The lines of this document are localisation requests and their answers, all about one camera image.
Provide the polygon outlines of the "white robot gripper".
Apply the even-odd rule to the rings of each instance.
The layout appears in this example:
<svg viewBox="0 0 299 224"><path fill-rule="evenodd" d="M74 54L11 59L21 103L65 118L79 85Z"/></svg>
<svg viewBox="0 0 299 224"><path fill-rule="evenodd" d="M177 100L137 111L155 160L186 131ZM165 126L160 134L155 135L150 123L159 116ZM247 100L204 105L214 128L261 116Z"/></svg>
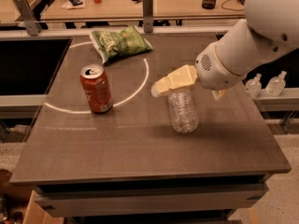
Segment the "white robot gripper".
<svg viewBox="0 0 299 224"><path fill-rule="evenodd" d="M203 88L214 90L213 97L219 101L225 96L225 89L232 88L245 77L234 74L224 66L217 54L216 43L213 42L197 56L195 67L185 64L162 77L151 87L151 94L161 97L172 92L191 90L198 78Z"/></svg>

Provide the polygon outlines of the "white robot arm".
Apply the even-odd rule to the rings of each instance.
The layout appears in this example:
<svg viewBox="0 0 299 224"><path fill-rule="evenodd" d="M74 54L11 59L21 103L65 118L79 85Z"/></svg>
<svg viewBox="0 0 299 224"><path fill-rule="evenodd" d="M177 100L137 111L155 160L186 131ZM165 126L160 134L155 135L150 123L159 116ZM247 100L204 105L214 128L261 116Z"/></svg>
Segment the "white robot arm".
<svg viewBox="0 0 299 224"><path fill-rule="evenodd" d="M167 96L189 90L195 82L226 90L256 67L299 47L299 0L245 0L245 17L196 58L155 82L151 94Z"/></svg>

